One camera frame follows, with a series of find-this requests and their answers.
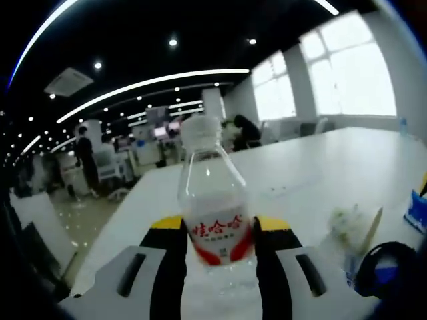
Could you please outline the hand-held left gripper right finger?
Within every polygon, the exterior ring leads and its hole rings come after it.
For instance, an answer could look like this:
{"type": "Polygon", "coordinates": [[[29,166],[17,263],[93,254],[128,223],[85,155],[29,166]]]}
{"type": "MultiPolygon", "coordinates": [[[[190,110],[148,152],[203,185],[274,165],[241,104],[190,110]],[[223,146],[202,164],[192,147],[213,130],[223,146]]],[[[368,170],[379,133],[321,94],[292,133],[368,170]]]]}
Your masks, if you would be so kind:
{"type": "Polygon", "coordinates": [[[286,221],[257,216],[252,235],[263,319],[367,319],[379,303],[350,288],[327,255],[303,247],[286,221]]]}

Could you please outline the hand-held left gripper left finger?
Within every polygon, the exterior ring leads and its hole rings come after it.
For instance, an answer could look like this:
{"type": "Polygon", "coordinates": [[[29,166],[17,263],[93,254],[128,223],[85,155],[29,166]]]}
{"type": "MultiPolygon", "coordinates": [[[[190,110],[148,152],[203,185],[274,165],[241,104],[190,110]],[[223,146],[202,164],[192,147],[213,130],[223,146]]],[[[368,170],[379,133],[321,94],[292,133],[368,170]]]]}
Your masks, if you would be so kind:
{"type": "Polygon", "coordinates": [[[101,267],[92,288],[59,307],[67,319],[180,319],[186,254],[182,217],[164,218],[101,267]]]}

